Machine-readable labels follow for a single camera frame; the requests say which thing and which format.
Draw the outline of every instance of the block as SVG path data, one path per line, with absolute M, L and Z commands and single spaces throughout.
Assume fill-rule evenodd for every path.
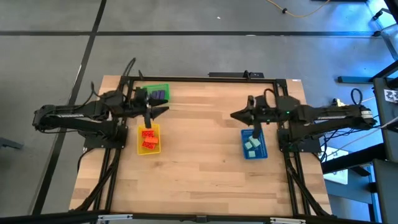
M 147 130 L 147 131 L 142 131 L 141 136 L 146 138 L 146 137 L 155 137 L 155 131 L 154 130 Z
M 155 143 L 149 143 L 149 142 L 143 142 L 142 146 L 147 148 L 147 149 L 153 150 L 153 149 L 155 149 L 156 144 Z
M 157 99 L 157 100 L 159 99 L 159 96 L 160 96 L 160 91 L 157 90 L 157 91 L 156 91 L 156 99 Z
M 153 91 L 152 93 L 150 93 L 150 97 L 153 99 L 156 99 L 156 91 Z
M 256 156 L 256 152 L 255 151 L 249 151 L 248 155 L 249 155 L 250 158 L 253 158 L 253 157 Z
M 159 139 L 157 137 L 146 137 L 144 142 L 157 144 L 159 143 Z
M 159 99 L 160 100 L 164 100 L 165 95 L 166 95 L 165 90 L 159 90 Z
M 249 137 L 249 141 L 254 147 L 258 147 L 259 145 L 261 145 L 260 141 L 258 139 L 253 138 L 253 136 Z
M 250 142 L 246 142 L 246 143 L 244 143 L 244 147 L 245 147 L 247 150 L 249 150 L 249 149 L 251 149 L 253 146 L 252 146 L 252 144 L 251 144 Z

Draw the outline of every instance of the yellow cable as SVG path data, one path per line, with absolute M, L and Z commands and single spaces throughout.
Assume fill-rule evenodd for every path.
M 282 9 L 282 7 L 280 7 L 278 4 L 274 3 L 273 1 L 271 1 L 271 0 L 267 0 L 267 1 L 268 1 L 269 3 L 271 3 L 271 4 L 273 4 L 274 6 L 278 7 L 280 10 L 282 10 L 282 11 L 284 10 L 284 9 Z M 289 15 L 291 15 L 291 16 L 293 16 L 293 17 L 304 18 L 304 17 L 311 16 L 312 14 L 316 13 L 319 9 L 321 9 L 323 6 L 325 6 L 325 5 L 328 4 L 329 2 L 330 2 L 330 0 L 327 0 L 327 1 L 326 1 L 325 3 L 323 3 L 317 10 L 315 10 L 315 11 L 313 11 L 313 12 L 307 14 L 307 15 L 297 16 L 297 15 L 295 15 L 295 14 L 290 13 L 288 10 L 286 10 L 286 13 L 289 14 Z

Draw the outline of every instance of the light blue block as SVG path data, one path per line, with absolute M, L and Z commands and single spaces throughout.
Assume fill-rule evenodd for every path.
M 253 145 L 252 145 L 250 142 L 246 142 L 246 143 L 244 144 L 244 147 L 245 147 L 247 150 L 249 150 L 249 149 L 251 149 L 251 148 L 253 147 Z
M 249 155 L 250 158 L 253 158 L 253 157 L 256 156 L 256 152 L 255 151 L 249 151 L 248 155 Z
M 253 136 L 249 137 L 249 141 L 254 147 L 258 147 L 259 145 L 261 145 L 260 141 L 258 139 L 253 138 Z

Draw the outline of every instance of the blue tray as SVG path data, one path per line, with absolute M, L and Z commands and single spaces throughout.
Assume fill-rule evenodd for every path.
M 262 130 L 260 132 L 260 136 L 258 139 L 261 144 L 258 147 L 253 146 L 250 150 L 247 150 L 244 147 L 244 144 L 249 141 L 249 137 L 252 136 L 253 131 L 254 131 L 253 129 L 244 129 L 241 131 L 244 158 L 245 159 L 266 159 L 266 158 L 268 158 L 266 141 L 264 140 L 264 133 L 262 132 Z M 256 156 L 249 157 L 249 151 L 255 151 Z

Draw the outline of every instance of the yellow tray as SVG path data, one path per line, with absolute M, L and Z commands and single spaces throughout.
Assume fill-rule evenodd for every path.
M 152 130 L 155 131 L 155 137 L 159 139 L 159 143 L 156 144 L 155 148 L 153 150 L 147 149 L 145 147 L 142 147 L 142 143 L 144 142 L 144 138 L 142 137 L 142 131 L 148 130 L 145 128 L 145 125 L 139 125 L 138 126 L 138 131 L 137 131 L 137 153 L 139 155 L 149 155 L 149 154 L 157 154 L 160 153 L 160 125 L 158 124 L 152 124 Z

